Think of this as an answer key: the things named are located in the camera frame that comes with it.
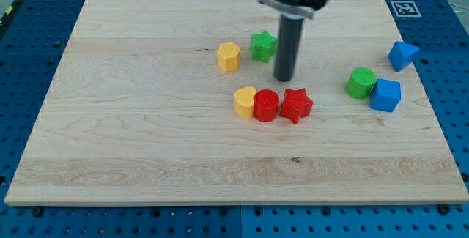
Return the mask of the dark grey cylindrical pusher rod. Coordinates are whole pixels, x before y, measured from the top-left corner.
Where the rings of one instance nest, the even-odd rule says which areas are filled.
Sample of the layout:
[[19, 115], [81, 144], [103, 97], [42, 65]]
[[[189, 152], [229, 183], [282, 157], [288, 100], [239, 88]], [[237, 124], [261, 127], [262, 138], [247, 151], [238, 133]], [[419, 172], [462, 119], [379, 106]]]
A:
[[280, 16], [278, 44], [273, 75], [278, 81], [292, 80], [303, 30], [303, 18]]

